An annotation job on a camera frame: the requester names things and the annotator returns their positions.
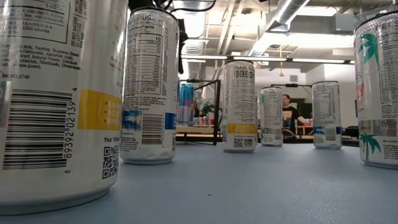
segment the can lid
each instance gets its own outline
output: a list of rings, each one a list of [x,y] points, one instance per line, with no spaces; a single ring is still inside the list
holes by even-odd
[[[149,10],[156,10],[156,11],[160,11],[160,12],[166,13],[167,15],[173,17],[173,18],[175,19],[175,21],[178,23],[177,18],[176,18],[173,14],[171,14],[171,13],[169,13],[169,12],[167,12],[166,10],[163,10],[163,9],[161,9],[161,8],[152,7],[152,6],[139,7],[139,8],[137,8],[137,9],[131,11],[130,16],[132,16],[132,15],[133,15],[135,12],[137,12],[137,11],[140,11],[140,10],[148,10],[148,9],[149,9]]]
[[[325,82],[338,83],[338,81],[319,81],[319,82],[313,83],[312,85],[315,85],[315,84],[318,84],[318,83],[325,83]]]
[[[269,87],[264,87],[264,88],[261,88],[261,89],[263,90],[263,89],[266,89],[266,88],[278,88],[278,89],[282,89],[281,87],[277,87],[277,86],[269,86]]]
[[[231,62],[250,62],[250,63],[254,64],[252,61],[249,61],[249,60],[230,60],[229,62],[226,62],[225,65],[228,63],[231,63]]]
[[[374,20],[374,19],[383,17],[383,16],[387,16],[387,15],[389,15],[389,14],[394,14],[394,13],[398,13],[398,10],[394,10],[394,11],[391,11],[391,12],[385,12],[385,13],[377,14],[375,17],[370,18],[370,19],[367,19],[367,20],[365,20],[364,22],[362,22],[362,23],[354,30],[354,33],[355,33],[361,26],[367,24],[368,22],[370,22],[370,21],[372,21],[372,20]]]

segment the white can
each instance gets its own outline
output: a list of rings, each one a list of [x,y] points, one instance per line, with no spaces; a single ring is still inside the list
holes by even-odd
[[[256,149],[256,102],[254,66],[250,61],[227,62],[223,69],[223,149],[254,152]]]
[[[341,149],[340,88],[336,81],[312,85],[314,146],[317,149]]]
[[[380,14],[355,32],[359,148],[369,166],[398,169],[398,12]]]
[[[0,214],[92,201],[117,179],[127,1],[1,4]]]
[[[175,152],[179,28],[153,7],[131,12],[127,32],[121,157],[128,164],[165,164]]]
[[[282,90],[279,87],[265,87],[260,92],[261,144],[282,146],[283,112]]]

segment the silver can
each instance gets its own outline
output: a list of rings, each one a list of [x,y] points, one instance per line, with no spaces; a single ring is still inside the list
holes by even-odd
[[[365,21],[355,32],[361,159],[393,169],[398,169],[397,33],[397,11]]]
[[[336,81],[312,85],[314,146],[317,149],[341,149],[340,88]]]
[[[169,12],[144,7],[131,12],[127,30],[121,158],[169,163],[177,122],[178,22]]]
[[[0,214],[103,196],[118,173],[127,1],[1,6]]]
[[[282,146],[283,114],[282,90],[279,87],[265,87],[260,92],[261,144]]]
[[[256,149],[254,66],[250,61],[227,62],[223,69],[223,149],[248,153]]]

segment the blue can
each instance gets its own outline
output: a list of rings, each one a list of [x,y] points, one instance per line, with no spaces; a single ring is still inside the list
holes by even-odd
[[[179,94],[178,125],[193,127],[193,96],[195,87],[191,84],[181,84]]]

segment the ceiling duct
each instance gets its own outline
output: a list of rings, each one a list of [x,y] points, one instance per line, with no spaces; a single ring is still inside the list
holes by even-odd
[[[280,0],[274,16],[266,26],[266,32],[276,27],[289,24],[296,16],[299,9],[305,6],[310,0]]]
[[[173,1],[174,8],[205,9],[210,3],[200,1]],[[184,18],[185,32],[189,38],[203,39],[205,37],[206,12],[178,11],[178,17]],[[205,43],[200,41],[185,41],[183,54],[201,55],[205,53]],[[184,74],[189,79],[205,79],[205,71],[201,69],[203,62],[188,62],[183,60]]]
[[[278,8],[273,12],[273,16],[266,24],[266,32],[259,38],[259,40],[248,51],[247,56],[259,57],[267,50],[269,44],[267,39],[270,35],[280,35],[285,38],[284,34],[272,34],[270,30],[289,24],[296,16],[298,10],[304,7],[310,0],[280,0]]]

